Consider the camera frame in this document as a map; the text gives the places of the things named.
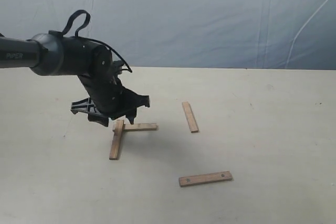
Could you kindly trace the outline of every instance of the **wooden block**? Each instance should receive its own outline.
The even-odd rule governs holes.
[[[196,186],[209,184],[221,181],[232,180],[232,175],[229,171],[221,173],[209,173],[203,175],[187,176],[179,178],[180,187]]]
[[[187,118],[191,133],[199,132],[198,126],[195,120],[195,116],[191,109],[190,104],[188,102],[182,102],[182,107],[183,107],[185,116]]]
[[[136,124],[124,124],[123,131],[156,131],[158,129],[156,123],[136,123]]]
[[[110,152],[110,160],[119,159],[119,149],[121,145],[121,136],[124,128],[124,120],[117,120]]]

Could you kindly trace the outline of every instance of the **white backdrop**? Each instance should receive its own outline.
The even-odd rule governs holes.
[[[81,35],[107,42],[133,66],[336,69],[336,0],[0,0],[0,7],[0,33],[20,39],[62,30],[85,9],[92,21]]]

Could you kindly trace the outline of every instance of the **wooden stick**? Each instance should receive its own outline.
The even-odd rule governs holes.
[[[214,182],[232,180],[232,175],[229,171],[221,173],[210,173],[203,175],[187,176],[179,178],[180,187],[196,186],[202,184],[209,184]]]
[[[190,129],[191,133],[199,132],[198,126],[197,126],[197,123],[196,123],[196,120],[195,120],[195,116],[194,116],[194,113],[191,109],[190,104],[188,102],[182,102],[182,107],[183,107],[185,116],[187,118],[189,129]]]
[[[110,160],[119,159],[119,149],[121,145],[121,136],[123,128],[124,128],[124,120],[117,120],[111,145]]]
[[[156,123],[136,123],[136,124],[124,124],[123,131],[156,131],[158,129]]]

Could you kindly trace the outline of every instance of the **black robotic arm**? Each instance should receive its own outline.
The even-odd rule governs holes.
[[[72,37],[64,37],[81,14],[85,22]],[[138,107],[150,107],[148,95],[125,88],[118,75],[132,72],[126,61],[109,45],[80,37],[90,22],[85,10],[74,12],[62,32],[50,30],[29,40],[5,38],[0,34],[0,68],[30,68],[39,76],[78,76],[89,97],[73,102],[71,112],[86,113],[90,122],[108,127],[109,120],[125,116],[134,123]],[[120,60],[113,60],[112,52]]]

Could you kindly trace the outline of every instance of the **table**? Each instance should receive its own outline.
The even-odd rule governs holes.
[[[151,97],[110,161],[112,126],[73,115],[77,77],[0,70],[1,223],[328,224],[336,220],[335,71],[133,68]],[[190,133],[188,101],[199,126]],[[229,170],[234,180],[181,188]]]

